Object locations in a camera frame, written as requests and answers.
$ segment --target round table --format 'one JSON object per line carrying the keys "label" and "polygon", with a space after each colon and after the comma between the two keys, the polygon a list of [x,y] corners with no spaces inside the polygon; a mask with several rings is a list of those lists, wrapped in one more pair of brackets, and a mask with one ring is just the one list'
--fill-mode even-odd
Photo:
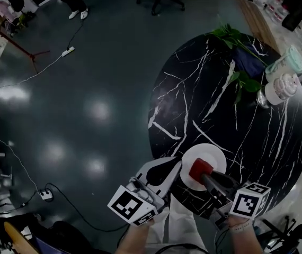
{"label": "round table", "polygon": [[[271,64],[280,56],[251,36],[242,42]],[[200,143],[218,146],[227,159],[226,174],[238,182],[271,187],[265,210],[276,206],[302,171],[302,87],[288,101],[262,109],[255,94],[243,93],[234,105],[238,70],[234,50],[210,34],[179,47],[155,82],[149,110],[149,140],[154,158],[182,156]],[[264,74],[257,76],[263,85]],[[208,218],[213,209],[207,191],[187,188],[180,177],[171,193],[189,210]]]}

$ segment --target white cable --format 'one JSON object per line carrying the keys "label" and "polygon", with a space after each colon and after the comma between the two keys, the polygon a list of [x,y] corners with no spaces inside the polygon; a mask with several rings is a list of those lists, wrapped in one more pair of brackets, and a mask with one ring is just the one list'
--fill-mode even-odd
{"label": "white cable", "polygon": [[20,158],[14,153],[13,149],[11,148],[11,146],[10,146],[10,145],[7,145],[7,144],[6,144],[4,141],[2,141],[2,140],[0,140],[0,142],[1,142],[2,144],[4,144],[5,146],[9,147],[10,150],[12,151],[13,155],[14,155],[15,157],[18,158],[19,163],[20,163],[20,164],[22,165],[22,167],[25,169],[25,172],[26,172],[26,174],[28,175],[28,178],[32,181],[32,183],[34,184],[34,186],[35,186],[35,188],[36,188],[36,190],[37,190],[37,192],[38,192],[39,190],[38,190],[37,185],[36,185],[35,182],[31,179],[31,177],[30,177],[28,171],[26,170],[26,168],[24,167],[22,161],[21,161]]}
{"label": "white cable", "polygon": [[48,67],[52,66],[54,63],[56,63],[56,62],[57,62],[60,58],[62,58],[62,57],[63,57],[63,55],[61,55],[60,57],[58,57],[57,60],[55,60],[54,62],[52,62],[52,63],[51,63],[50,65],[48,65],[44,70],[42,70],[41,72],[37,73],[36,75],[33,75],[33,76],[29,77],[28,79],[26,79],[26,80],[24,80],[24,81],[21,81],[21,82],[19,82],[19,83],[1,86],[0,88],[2,88],[2,87],[16,86],[16,85],[19,85],[19,84],[21,84],[21,83],[23,83],[23,82],[26,82],[26,81],[30,80],[30,79],[33,78],[33,77],[36,77],[36,76],[40,75],[40,74],[43,73]]}

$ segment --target reflective floor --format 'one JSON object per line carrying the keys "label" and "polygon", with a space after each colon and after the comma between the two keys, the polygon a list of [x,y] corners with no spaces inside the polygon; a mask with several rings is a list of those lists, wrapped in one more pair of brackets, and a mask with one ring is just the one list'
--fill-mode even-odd
{"label": "reflective floor", "polygon": [[[250,33],[235,0],[183,0],[186,11],[164,1],[151,16],[153,0],[84,0],[90,9],[71,46],[75,51],[30,81],[0,89],[0,139],[11,142],[31,178],[44,188],[57,185],[84,216],[101,229],[123,224],[106,207],[120,184],[152,159],[148,139],[149,100],[165,61],[180,45],[230,23]],[[66,50],[81,24],[57,0],[37,11],[15,40],[37,58],[41,70]],[[0,86],[34,74],[29,59],[8,44],[0,60]],[[16,158],[13,167],[16,205],[35,190]],[[25,211],[42,214],[46,226],[66,220],[99,249],[113,251],[122,231],[97,232],[86,225],[54,191],[46,203],[36,196]],[[202,237],[213,253],[214,230],[202,220]]]}

